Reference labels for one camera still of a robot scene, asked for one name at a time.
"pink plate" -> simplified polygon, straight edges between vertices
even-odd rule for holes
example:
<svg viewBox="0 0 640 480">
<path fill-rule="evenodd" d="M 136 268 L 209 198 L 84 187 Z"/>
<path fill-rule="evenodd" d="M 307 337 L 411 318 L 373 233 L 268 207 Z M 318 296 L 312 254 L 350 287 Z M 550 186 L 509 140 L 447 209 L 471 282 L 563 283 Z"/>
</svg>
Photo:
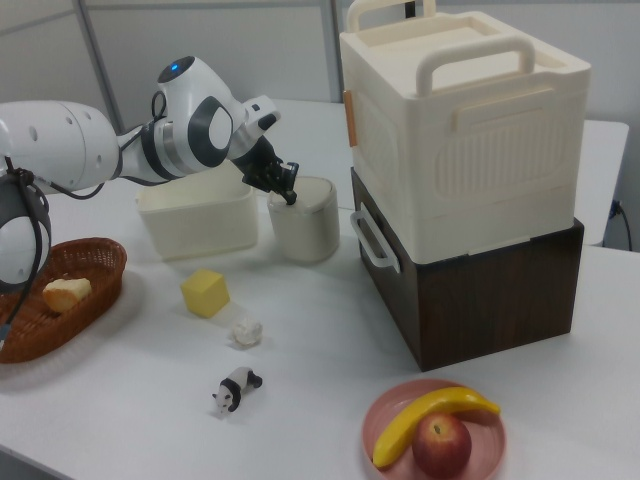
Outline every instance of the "pink plate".
<svg viewBox="0 0 640 480">
<path fill-rule="evenodd" d="M 423 379 L 403 383 L 386 391 L 369 408 L 362 425 L 362 446 L 366 463 L 375 478 L 384 480 L 430 480 L 413 461 L 411 448 L 385 470 L 378 470 L 371 458 L 376 440 L 400 411 L 416 398 L 444 387 L 463 386 L 446 380 Z M 486 480 L 494 476 L 506 448 L 504 425 L 499 415 L 474 410 L 456 414 L 471 434 L 471 458 L 465 469 L 453 480 Z"/>
</svg>

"white container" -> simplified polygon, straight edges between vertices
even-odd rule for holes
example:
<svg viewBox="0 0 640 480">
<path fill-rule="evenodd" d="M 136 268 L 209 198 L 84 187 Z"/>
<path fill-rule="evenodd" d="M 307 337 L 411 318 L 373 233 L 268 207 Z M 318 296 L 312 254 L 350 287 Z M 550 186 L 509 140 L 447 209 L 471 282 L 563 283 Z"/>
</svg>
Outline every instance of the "white container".
<svg viewBox="0 0 640 480">
<path fill-rule="evenodd" d="M 413 262 L 570 228 L 589 64 L 479 12 L 340 35 L 354 168 Z"/>
<path fill-rule="evenodd" d="M 211 170 L 144 187 L 137 202 L 165 260 L 248 248 L 258 240 L 255 191 L 227 160 Z"/>
<path fill-rule="evenodd" d="M 297 177 L 296 203 L 271 192 L 267 200 L 273 233 L 282 254 L 298 262 L 319 262 L 340 243 L 338 194 L 330 180 Z"/>
</svg>

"red apple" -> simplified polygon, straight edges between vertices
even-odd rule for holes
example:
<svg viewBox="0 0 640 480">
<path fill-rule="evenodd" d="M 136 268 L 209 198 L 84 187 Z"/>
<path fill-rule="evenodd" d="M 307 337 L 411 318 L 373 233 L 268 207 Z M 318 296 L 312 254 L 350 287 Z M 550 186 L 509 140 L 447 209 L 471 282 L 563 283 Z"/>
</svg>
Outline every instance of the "red apple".
<svg viewBox="0 0 640 480">
<path fill-rule="evenodd" d="M 453 415 L 431 413 L 420 420 L 411 448 L 424 473 L 434 478 L 451 478 L 469 462 L 471 435 Z"/>
</svg>

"panda figurine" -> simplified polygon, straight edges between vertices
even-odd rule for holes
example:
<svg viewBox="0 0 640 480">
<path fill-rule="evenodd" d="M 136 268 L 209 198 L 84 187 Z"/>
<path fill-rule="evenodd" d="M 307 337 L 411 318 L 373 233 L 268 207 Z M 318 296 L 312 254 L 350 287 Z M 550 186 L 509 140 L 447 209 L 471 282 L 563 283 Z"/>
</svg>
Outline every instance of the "panda figurine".
<svg viewBox="0 0 640 480">
<path fill-rule="evenodd" d="M 240 405 L 242 391 L 247 385 L 260 388 L 262 378 L 253 373 L 249 367 L 236 368 L 231 375 L 220 382 L 217 394 L 213 394 L 221 413 L 235 412 Z"/>
</svg>

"yellow sponge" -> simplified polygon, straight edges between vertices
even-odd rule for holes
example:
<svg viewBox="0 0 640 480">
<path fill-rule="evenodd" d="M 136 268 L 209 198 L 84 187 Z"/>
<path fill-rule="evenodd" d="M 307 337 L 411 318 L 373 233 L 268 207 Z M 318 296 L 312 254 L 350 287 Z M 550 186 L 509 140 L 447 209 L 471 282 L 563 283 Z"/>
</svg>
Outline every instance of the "yellow sponge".
<svg viewBox="0 0 640 480">
<path fill-rule="evenodd" d="M 180 285 L 187 308 L 201 317 L 211 318 L 229 303 L 224 276 L 200 269 Z"/>
</svg>

